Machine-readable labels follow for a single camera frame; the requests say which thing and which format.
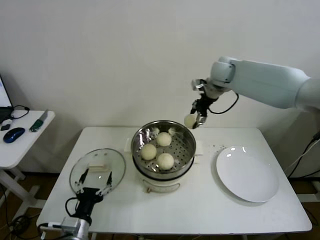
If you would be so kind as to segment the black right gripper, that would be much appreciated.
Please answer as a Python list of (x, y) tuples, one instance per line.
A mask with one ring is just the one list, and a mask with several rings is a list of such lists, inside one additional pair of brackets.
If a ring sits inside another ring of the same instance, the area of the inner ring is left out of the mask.
[(207, 116), (208, 116), (208, 110), (210, 106), (217, 100), (218, 100), (217, 98), (210, 98), (205, 93), (201, 93), (200, 98), (196, 99), (192, 103), (190, 113), (191, 114), (197, 113), (194, 124), (192, 125), (193, 129), (199, 128), (201, 125), (203, 125), (206, 122)]

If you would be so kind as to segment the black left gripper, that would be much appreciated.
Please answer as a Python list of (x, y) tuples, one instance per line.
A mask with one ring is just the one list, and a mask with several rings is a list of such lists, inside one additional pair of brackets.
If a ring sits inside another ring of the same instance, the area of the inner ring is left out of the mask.
[(91, 217), (95, 204), (100, 203), (105, 195), (112, 190), (112, 172), (109, 173), (106, 186), (102, 189), (83, 187), (88, 174), (86, 169), (80, 176), (78, 181), (74, 182), (76, 198), (79, 203), (76, 208), (76, 217), (80, 219), (89, 219)]

